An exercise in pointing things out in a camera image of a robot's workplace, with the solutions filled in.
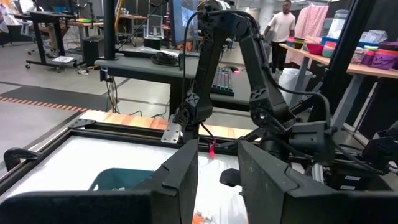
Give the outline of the black rolling desk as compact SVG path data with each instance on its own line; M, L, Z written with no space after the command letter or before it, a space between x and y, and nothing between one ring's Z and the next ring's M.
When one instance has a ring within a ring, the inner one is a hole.
M77 59L74 57L67 57L65 55L65 49L63 44L63 36L62 36L62 28L61 21L65 19L73 19L73 16L68 14L56 14L54 12L40 12L40 11L32 11L25 14L15 14L14 17L16 19L22 19L24 21L32 21L32 25L35 32L35 42L37 44L37 49L39 51L40 60L32 61L26 60L26 69L30 69L31 65L41 65L46 67L53 67L57 72L60 72L60 69L65 65L71 65L73 67L77 67ZM41 36L41 32L39 29L40 24L52 24L53 35L55 41L52 41L55 44L57 57L56 61L47 62L45 56L45 50L43 45L43 40Z

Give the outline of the silver metal bracket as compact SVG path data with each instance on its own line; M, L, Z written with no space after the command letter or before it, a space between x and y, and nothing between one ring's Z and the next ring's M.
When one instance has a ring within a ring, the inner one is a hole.
M161 141L170 144L176 144L181 137L182 126L178 123L175 115L170 115L167 127L161 137Z

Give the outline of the white trash bag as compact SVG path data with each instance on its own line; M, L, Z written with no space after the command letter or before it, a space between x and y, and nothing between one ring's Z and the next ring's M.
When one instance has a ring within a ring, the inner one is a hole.
M285 68L283 70L283 72L281 73L281 75L279 76L278 79L278 84L288 90L295 90L295 86L296 86L296 82L297 82L297 78L299 75L299 69L296 68ZM311 71L307 70L305 72L305 78L304 78L304 89L303 91L306 89L309 81L313 78L315 78L316 75L314 75ZM291 93L287 93L285 91L280 91L284 97L284 100L286 101L286 103L288 105L290 105L290 102L292 100L293 94Z

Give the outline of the person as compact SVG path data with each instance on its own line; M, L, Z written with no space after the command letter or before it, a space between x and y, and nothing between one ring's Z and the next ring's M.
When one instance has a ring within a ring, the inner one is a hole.
M295 16L290 12L291 4L291 0L285 0L282 11L272 17L264 31L264 35L267 35L271 29L274 32L271 40L273 74L277 71L282 73L284 70L287 49L280 44L285 44L288 37L295 36Z

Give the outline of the black control box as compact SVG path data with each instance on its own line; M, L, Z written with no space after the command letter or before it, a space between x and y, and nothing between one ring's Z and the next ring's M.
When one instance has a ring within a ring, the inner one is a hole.
M324 183L335 190L392 191L380 176L353 167L337 167L327 171Z

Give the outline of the orange plastic spider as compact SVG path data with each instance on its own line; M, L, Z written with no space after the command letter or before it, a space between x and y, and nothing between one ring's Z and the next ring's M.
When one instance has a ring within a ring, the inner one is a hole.
M205 222L206 217L204 217L201 212L196 211L193 214L192 224L205 224Z

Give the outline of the pink hanging cloth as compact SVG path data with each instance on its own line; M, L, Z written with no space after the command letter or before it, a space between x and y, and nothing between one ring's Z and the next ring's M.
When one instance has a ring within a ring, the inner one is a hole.
M329 6L310 4L303 8L298 15L295 25L295 37L319 37Z

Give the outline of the desk computer monitor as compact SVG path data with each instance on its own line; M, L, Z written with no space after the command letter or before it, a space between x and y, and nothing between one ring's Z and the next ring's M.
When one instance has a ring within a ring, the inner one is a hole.
M198 21L194 17L188 24L188 20L197 10L198 0L169 0L170 29L172 44L183 44L185 28L188 27L187 40L198 37Z

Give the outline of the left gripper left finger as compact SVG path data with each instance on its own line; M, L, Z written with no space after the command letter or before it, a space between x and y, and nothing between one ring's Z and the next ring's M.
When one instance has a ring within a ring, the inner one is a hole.
M192 224L198 185L198 141L190 140L134 187L133 224Z

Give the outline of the grey desk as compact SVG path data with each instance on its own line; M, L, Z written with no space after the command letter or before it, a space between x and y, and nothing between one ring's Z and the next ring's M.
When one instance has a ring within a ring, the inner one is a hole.
M170 85L170 109L171 113L180 106L182 100L182 84L186 88L195 79L198 59L189 57L186 59L186 75L178 67L157 65L149 58L125 57L117 54L115 60L99 58L95 64L101 67L100 80L105 80L106 75L124 77L137 80L145 80ZM210 98L213 106L229 110L248 111L250 86L246 69L241 65L239 72L232 75L234 96L226 96L212 93Z

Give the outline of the long wooden table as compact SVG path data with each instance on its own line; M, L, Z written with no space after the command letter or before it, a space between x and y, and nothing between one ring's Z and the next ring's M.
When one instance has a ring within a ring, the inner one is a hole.
M304 50L299 50L295 49L293 47L289 47L285 44L280 44L281 47L292 51L293 53L297 53L301 56L304 56L305 58L312 59L316 62L320 62L321 64L328 65L330 62L330 59L319 56L319 55L314 55L310 54ZM398 70L382 70L378 68L373 68L373 67L367 67L365 65L356 65L356 64L349 64L347 68L347 73L356 73L356 74L361 74L361 75L370 75L370 76L375 76L375 77L383 77L383 78L393 78L393 79L398 79Z

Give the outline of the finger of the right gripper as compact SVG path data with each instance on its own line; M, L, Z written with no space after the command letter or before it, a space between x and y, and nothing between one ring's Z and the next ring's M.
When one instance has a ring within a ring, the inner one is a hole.
M234 168L224 170L220 175L219 182L229 187L241 186L240 171Z

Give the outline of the pink plastic bowl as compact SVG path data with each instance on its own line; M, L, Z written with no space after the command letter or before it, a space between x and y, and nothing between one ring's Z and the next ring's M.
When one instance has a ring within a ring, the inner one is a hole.
M307 46L307 50L310 54L322 55L322 53L323 53L324 45L322 45L322 44L307 43L306 46Z

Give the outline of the black box speaker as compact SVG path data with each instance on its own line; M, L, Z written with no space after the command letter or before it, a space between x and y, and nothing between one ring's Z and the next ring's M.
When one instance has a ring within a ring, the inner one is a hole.
M95 61L104 55L104 37L96 35L83 38L82 51L86 66L93 66Z

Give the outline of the teal plastic bin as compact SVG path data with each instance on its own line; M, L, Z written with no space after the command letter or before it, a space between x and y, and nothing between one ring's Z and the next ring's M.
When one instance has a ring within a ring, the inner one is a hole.
M154 173L153 170L137 170L110 168L100 172L93 183L90 191L111 190L112 188L125 187L131 189L148 179Z

